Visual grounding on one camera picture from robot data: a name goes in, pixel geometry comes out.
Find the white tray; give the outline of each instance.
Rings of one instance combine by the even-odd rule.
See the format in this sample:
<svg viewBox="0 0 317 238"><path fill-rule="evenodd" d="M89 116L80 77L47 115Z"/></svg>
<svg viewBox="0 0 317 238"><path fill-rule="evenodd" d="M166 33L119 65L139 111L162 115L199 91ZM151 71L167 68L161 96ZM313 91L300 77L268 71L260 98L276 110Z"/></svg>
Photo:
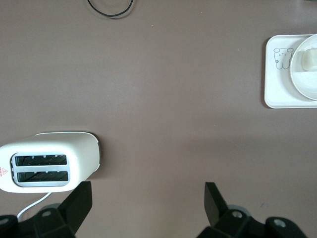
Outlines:
<svg viewBox="0 0 317 238"><path fill-rule="evenodd" d="M317 101L297 91L290 76L290 61L311 35L273 36L266 45L264 100L271 108L317 108Z"/></svg>

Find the plate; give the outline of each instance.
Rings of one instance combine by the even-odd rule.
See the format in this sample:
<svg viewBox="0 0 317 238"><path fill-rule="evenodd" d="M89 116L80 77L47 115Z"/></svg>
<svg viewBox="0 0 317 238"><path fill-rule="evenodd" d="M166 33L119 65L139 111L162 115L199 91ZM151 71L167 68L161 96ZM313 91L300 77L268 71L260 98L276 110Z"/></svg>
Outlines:
<svg viewBox="0 0 317 238"><path fill-rule="evenodd" d="M305 71L302 67L303 53L317 48L317 34L302 42L293 54L290 63L290 75L295 88L305 97L317 100L317 71Z"/></svg>
<svg viewBox="0 0 317 238"><path fill-rule="evenodd" d="M292 55L280 57L278 52L289 49L294 53L311 36L312 34L277 35L268 40L265 49L264 101L270 108L317 108L317 100L301 94L291 80L288 62L292 60Z"/></svg>

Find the bear illustration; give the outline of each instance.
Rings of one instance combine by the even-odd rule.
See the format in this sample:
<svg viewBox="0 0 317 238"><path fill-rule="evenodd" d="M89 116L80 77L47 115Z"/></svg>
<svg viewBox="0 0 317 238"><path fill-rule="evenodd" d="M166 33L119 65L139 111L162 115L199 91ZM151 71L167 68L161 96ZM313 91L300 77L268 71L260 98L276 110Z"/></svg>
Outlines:
<svg viewBox="0 0 317 238"><path fill-rule="evenodd" d="M274 59L276 63L276 68L278 69L288 69L291 63L293 48L276 48L274 49Z"/></svg>

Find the gray tabletop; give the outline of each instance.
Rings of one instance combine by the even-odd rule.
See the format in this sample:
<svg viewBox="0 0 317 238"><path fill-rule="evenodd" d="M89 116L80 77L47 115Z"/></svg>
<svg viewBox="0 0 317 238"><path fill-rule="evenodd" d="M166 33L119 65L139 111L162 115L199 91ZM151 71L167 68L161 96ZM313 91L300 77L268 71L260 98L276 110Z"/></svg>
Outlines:
<svg viewBox="0 0 317 238"><path fill-rule="evenodd" d="M79 238L194 238L206 181L260 222L317 236L317 110L264 102L268 39L316 33L317 2L136 0L113 20L85 0L2 0L0 21L0 145L61 130L100 139ZM0 191L1 214L41 196Z"/></svg>

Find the white bowl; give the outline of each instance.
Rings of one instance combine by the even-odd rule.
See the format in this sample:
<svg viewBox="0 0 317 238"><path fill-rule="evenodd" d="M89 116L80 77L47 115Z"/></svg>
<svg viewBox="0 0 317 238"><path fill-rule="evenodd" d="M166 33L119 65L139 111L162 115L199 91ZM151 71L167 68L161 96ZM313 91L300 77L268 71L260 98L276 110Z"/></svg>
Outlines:
<svg viewBox="0 0 317 238"><path fill-rule="evenodd" d="M295 88L305 97L317 100L317 71L305 71L302 67L303 53L317 48L317 34L303 41L293 54L290 74Z"/></svg>

